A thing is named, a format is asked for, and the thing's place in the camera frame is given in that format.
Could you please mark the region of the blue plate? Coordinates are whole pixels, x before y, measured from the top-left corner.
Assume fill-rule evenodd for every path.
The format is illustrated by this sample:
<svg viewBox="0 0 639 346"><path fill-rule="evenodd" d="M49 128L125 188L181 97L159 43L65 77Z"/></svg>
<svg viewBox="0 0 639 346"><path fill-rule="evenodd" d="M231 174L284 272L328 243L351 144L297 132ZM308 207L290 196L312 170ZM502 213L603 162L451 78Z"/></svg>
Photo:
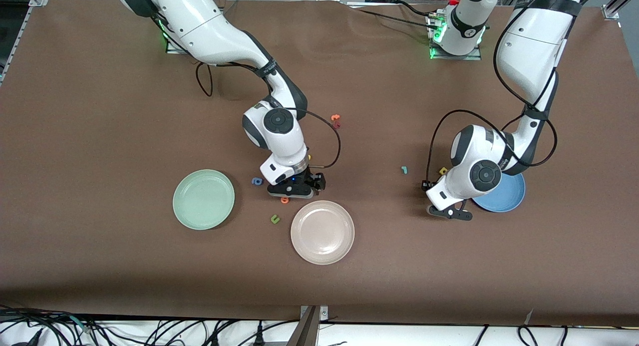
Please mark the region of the blue plate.
<svg viewBox="0 0 639 346"><path fill-rule="evenodd" d="M484 210L505 213L516 209L524 200L526 183L523 174L502 174L500 184L488 194L472 198L473 202Z"/></svg>

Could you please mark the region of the metal table bracket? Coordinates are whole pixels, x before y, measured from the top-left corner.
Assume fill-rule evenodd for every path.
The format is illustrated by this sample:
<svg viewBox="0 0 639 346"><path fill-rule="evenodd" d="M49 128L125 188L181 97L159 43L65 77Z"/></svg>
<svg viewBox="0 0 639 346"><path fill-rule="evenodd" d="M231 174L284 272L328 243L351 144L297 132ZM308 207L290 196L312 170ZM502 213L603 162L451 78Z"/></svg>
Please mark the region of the metal table bracket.
<svg viewBox="0 0 639 346"><path fill-rule="evenodd" d="M321 321L328 320L328 306L301 306L301 319L286 346L317 346Z"/></svg>

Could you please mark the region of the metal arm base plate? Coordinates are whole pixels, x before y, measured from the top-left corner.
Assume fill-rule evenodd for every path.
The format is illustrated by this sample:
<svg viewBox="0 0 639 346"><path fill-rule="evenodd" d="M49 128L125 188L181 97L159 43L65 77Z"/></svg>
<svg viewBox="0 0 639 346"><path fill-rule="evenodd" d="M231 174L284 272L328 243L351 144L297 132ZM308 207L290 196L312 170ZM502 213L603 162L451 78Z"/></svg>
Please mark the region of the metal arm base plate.
<svg viewBox="0 0 639 346"><path fill-rule="evenodd" d="M187 54L190 55L189 51L185 50L182 46L179 45L176 41L171 39L166 34L164 35L164 39L166 41L166 53L167 54Z"/></svg>
<svg viewBox="0 0 639 346"><path fill-rule="evenodd" d="M428 32L429 55L431 59L449 59L479 61L481 60L481 50L479 43L485 27L473 37L456 37L456 30L448 27L446 15L443 9L438 9L434 13L429 13L425 17L428 26L433 26Z"/></svg>

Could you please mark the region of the light green plate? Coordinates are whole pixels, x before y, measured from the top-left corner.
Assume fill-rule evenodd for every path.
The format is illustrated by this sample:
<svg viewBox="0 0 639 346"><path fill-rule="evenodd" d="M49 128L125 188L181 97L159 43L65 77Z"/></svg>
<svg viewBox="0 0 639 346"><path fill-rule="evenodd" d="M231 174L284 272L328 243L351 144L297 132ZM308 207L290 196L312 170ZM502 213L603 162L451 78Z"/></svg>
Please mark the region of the light green plate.
<svg viewBox="0 0 639 346"><path fill-rule="evenodd" d="M235 204L231 180L214 169L190 173L177 185L173 194L176 219L192 230L209 230L230 216Z"/></svg>

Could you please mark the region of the beige plate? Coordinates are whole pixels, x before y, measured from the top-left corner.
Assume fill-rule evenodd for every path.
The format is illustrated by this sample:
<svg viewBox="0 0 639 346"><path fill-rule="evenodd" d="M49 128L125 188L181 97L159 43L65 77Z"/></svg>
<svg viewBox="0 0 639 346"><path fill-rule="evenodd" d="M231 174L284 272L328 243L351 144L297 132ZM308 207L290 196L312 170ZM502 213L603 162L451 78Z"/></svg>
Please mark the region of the beige plate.
<svg viewBox="0 0 639 346"><path fill-rule="evenodd" d="M342 260L354 244L354 221L333 201L310 202L295 214L290 237L297 255L317 266Z"/></svg>

